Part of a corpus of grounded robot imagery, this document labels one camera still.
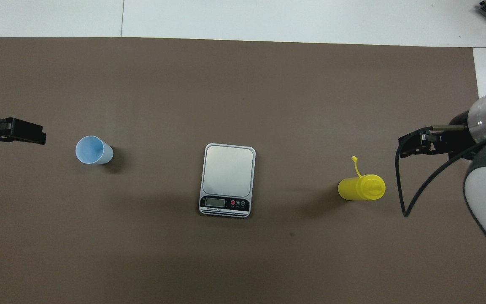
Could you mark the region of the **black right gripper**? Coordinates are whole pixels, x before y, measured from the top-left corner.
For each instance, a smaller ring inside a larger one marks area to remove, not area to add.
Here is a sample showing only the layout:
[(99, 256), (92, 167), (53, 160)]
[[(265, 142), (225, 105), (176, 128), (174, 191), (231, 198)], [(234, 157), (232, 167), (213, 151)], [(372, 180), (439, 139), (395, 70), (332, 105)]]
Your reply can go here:
[(428, 154), (432, 155), (448, 154), (448, 157), (457, 156), (469, 147), (476, 144), (467, 128), (467, 118), (469, 111), (465, 111), (455, 116), (449, 125), (464, 125), (462, 131), (437, 131), (431, 132), (431, 141), (426, 139), (430, 131), (413, 131), (398, 138), (399, 158), (407, 158), (413, 155)]

